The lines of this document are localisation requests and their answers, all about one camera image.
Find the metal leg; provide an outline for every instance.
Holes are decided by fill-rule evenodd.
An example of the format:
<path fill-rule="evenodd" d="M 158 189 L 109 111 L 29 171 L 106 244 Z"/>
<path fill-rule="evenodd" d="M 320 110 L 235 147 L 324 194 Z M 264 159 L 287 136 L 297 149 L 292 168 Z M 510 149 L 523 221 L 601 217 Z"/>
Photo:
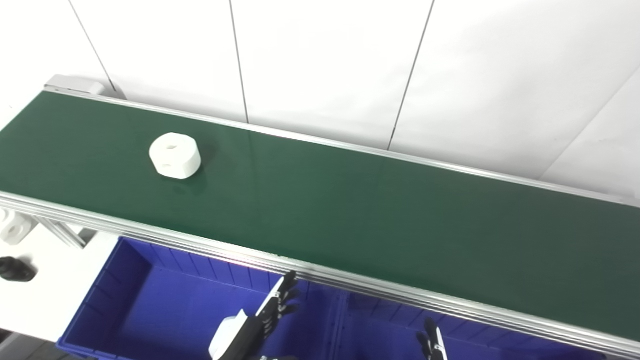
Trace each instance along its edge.
<path fill-rule="evenodd" d="M 53 235 L 62 240 L 63 243 L 79 249 L 83 249 L 86 245 L 86 241 L 71 230 L 67 224 L 55 220 L 49 220 L 44 217 L 34 216 L 33 218 L 41 223 L 42 226 L 46 227 L 47 230 L 52 232 Z"/>

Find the white wall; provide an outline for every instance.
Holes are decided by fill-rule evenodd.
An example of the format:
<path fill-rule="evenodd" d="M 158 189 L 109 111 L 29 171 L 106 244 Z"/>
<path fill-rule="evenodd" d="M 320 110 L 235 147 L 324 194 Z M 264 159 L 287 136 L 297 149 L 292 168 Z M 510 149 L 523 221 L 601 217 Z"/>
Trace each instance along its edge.
<path fill-rule="evenodd" d="M 393 133 L 392 151 L 640 196 L 640 3 L 436 0 L 420 42 L 430 5 L 4 2 L 0 119 L 50 75 L 80 75 L 134 101 L 383 149 Z"/>

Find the white cylindrical part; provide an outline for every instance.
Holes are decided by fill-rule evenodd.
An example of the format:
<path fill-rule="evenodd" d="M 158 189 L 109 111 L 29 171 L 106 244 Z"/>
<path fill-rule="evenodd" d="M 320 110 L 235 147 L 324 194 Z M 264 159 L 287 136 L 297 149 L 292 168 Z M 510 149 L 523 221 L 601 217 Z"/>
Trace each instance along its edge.
<path fill-rule="evenodd" d="M 184 134 L 166 133 L 149 147 L 149 157 L 158 174 L 186 179 L 200 167 L 196 141 Z"/>
<path fill-rule="evenodd" d="M 0 208 L 0 240 L 16 245 L 33 228 L 31 217 L 14 210 Z"/>

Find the white floor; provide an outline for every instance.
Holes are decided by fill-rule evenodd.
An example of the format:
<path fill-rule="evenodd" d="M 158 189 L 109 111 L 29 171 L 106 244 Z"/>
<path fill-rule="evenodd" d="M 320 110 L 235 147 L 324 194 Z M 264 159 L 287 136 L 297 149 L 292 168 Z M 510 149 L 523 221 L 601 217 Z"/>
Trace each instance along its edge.
<path fill-rule="evenodd" d="M 38 272 L 29 282 L 0 279 L 0 328 L 57 341 L 117 238 L 97 233 L 84 250 L 78 250 L 38 225 L 17 245 L 0 241 L 0 256 L 26 260 Z"/>

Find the blue plastic crate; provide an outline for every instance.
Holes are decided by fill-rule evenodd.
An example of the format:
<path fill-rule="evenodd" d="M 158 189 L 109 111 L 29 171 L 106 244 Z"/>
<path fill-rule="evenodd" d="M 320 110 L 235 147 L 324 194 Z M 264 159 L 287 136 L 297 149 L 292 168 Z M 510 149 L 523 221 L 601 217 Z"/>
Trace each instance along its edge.
<path fill-rule="evenodd" d="M 58 346 L 119 360 L 210 360 L 218 325 L 254 313 L 280 276 L 121 238 Z M 300 281 L 297 312 L 285 316 L 260 355 L 300 360 L 424 360 L 415 332 L 430 316 L 450 360 L 600 360 L 600 354 Z"/>

